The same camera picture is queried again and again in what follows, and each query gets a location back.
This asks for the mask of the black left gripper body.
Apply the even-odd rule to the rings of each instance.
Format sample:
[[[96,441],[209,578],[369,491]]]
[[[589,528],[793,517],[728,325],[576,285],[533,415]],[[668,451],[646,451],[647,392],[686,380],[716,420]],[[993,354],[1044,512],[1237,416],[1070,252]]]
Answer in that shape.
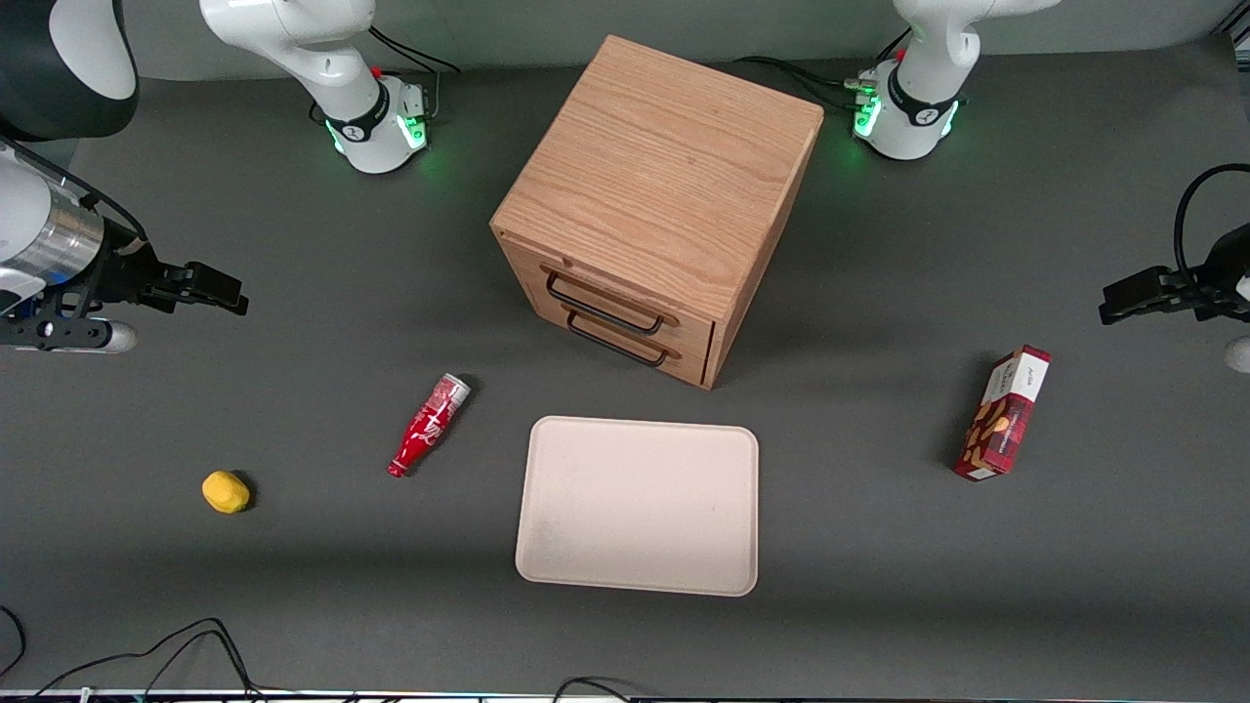
[[[1201,291],[1192,306],[1196,321],[1228,316],[1249,323],[1249,224],[1219,236],[1206,260],[1200,266],[1188,268],[1188,271]]]

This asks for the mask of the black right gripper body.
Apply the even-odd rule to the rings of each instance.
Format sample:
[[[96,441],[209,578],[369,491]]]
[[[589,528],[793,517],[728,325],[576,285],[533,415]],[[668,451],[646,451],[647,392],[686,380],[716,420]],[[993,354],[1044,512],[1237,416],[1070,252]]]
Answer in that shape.
[[[148,241],[128,228],[108,228],[102,249],[86,271],[91,303],[172,308],[190,303],[184,269],[161,261]]]

